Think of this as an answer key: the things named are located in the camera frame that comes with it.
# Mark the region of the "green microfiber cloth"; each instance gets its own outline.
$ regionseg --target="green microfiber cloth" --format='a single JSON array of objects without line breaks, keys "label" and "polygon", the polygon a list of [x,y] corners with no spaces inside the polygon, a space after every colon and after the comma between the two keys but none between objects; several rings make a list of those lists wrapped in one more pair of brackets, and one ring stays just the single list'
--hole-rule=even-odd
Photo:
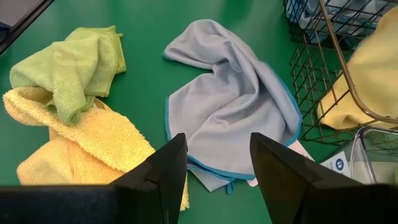
[{"label": "green microfiber cloth", "polygon": [[96,96],[109,95],[115,74],[126,71],[116,27],[78,28],[11,68],[12,88],[42,87],[53,93],[47,104],[65,124],[76,124]]}]

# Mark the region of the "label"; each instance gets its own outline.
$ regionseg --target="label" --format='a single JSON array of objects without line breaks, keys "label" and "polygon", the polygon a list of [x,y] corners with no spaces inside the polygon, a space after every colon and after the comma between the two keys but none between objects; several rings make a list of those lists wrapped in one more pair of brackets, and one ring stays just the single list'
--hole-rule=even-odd
[{"label": "label", "polygon": [[344,152],[334,155],[325,162],[322,162],[321,165],[351,178],[351,172],[349,171],[348,161]]}]

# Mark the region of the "black wire rack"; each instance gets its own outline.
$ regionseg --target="black wire rack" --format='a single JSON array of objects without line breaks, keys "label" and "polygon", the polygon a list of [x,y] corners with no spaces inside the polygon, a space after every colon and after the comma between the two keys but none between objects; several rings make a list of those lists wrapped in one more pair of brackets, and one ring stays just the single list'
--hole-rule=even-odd
[{"label": "black wire rack", "polygon": [[[304,140],[341,145],[351,139],[358,128],[373,122],[383,121],[398,126],[398,119],[374,113],[359,99],[346,66],[346,61],[356,46],[374,32],[378,20],[398,5],[398,1],[378,0],[377,12],[368,10],[368,6],[374,4],[375,0],[357,0],[356,4],[353,1],[284,2],[291,40],[298,43],[290,65],[294,77],[294,95],[303,116]],[[334,82],[341,75],[344,75],[348,85],[343,94],[333,89]],[[334,99],[330,107],[321,102],[327,93],[331,93]],[[346,95],[351,95],[358,108],[374,120],[338,131],[321,124],[320,120]],[[380,136],[375,137],[375,141],[382,139]]]}]

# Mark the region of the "microfiber cloth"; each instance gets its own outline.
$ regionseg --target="microfiber cloth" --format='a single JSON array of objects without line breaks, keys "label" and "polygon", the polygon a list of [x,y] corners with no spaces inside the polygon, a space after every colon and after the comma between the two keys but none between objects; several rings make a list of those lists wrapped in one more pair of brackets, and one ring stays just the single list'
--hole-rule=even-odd
[{"label": "microfiber cloth", "polygon": [[[398,75],[397,21],[398,7],[395,7],[382,17],[376,31],[361,42],[347,63],[360,100],[375,113],[391,118],[398,118],[398,82],[395,81]],[[317,106],[321,123],[335,129],[347,129],[374,120],[358,108],[351,94],[345,95],[346,91],[347,82],[341,75],[333,84],[333,91],[328,92]],[[382,121],[370,125],[382,128],[398,126]]]},{"label": "microfiber cloth", "polygon": [[302,122],[295,100],[267,64],[239,37],[212,20],[192,22],[164,57],[211,70],[166,100],[166,131],[185,133],[188,169],[211,192],[253,179],[250,134],[289,145]]},{"label": "microfiber cloth", "polygon": [[[383,0],[324,0],[329,19],[334,19],[333,30],[343,35],[368,35],[368,27],[376,27],[377,21],[397,3]],[[327,32],[324,20],[317,21],[320,16],[319,0],[288,0],[286,4],[287,18],[297,23],[301,29],[317,29]],[[309,27],[317,21],[316,27]],[[308,30],[310,42],[315,44],[323,41],[328,35]]]},{"label": "microfiber cloth", "polygon": [[66,124],[76,124],[80,112],[96,96],[109,95],[115,74],[124,72],[121,34],[115,26],[78,28],[64,41],[54,42],[11,68],[13,88],[43,87],[53,93],[48,107]]},{"label": "microfiber cloth", "polygon": [[[68,126],[46,109],[51,92],[19,87],[3,96],[6,111],[29,126],[48,126],[50,140],[17,168],[22,184],[108,184],[155,152],[136,127],[100,100]],[[188,208],[187,183],[181,210]]]}]

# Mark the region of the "green surface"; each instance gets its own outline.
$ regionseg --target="green surface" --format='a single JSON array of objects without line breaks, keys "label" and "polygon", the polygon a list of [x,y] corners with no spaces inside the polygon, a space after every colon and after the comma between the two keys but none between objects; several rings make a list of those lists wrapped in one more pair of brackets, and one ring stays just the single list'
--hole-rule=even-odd
[{"label": "green surface", "polygon": [[[164,100],[203,73],[162,58],[166,45],[197,19],[213,19],[243,39],[259,59],[267,62],[293,90],[289,60],[295,44],[289,40],[282,0],[55,0],[55,2],[0,55],[1,93],[11,87],[10,68],[20,60],[63,40],[77,27],[116,25],[123,33],[127,72],[114,79],[105,99],[127,116],[155,148],[163,146]],[[0,184],[18,184],[17,165],[48,140],[47,128],[28,127],[0,112]],[[303,142],[318,161],[333,146]],[[209,193],[188,176],[191,208],[180,223],[270,223],[258,187],[238,182],[234,194],[225,189]]]}]

